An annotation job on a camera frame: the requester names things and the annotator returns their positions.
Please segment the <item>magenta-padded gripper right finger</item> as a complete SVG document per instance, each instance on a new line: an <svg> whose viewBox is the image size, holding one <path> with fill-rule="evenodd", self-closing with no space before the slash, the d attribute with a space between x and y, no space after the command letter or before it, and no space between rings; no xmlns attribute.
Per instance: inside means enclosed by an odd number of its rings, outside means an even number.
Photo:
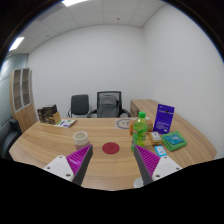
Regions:
<svg viewBox="0 0 224 224"><path fill-rule="evenodd" d="M134 156L144 186L182 169L169 156L158 156L138 145L134 146Z"/></svg>

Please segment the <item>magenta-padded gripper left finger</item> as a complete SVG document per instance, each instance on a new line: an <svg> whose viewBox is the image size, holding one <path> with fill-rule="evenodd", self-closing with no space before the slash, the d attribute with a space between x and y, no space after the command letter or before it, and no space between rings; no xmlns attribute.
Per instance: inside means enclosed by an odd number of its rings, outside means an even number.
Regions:
<svg viewBox="0 0 224 224"><path fill-rule="evenodd" d="M68 156L57 156L44 167L44 170L80 186L92 155L93 146L88 145Z"/></svg>

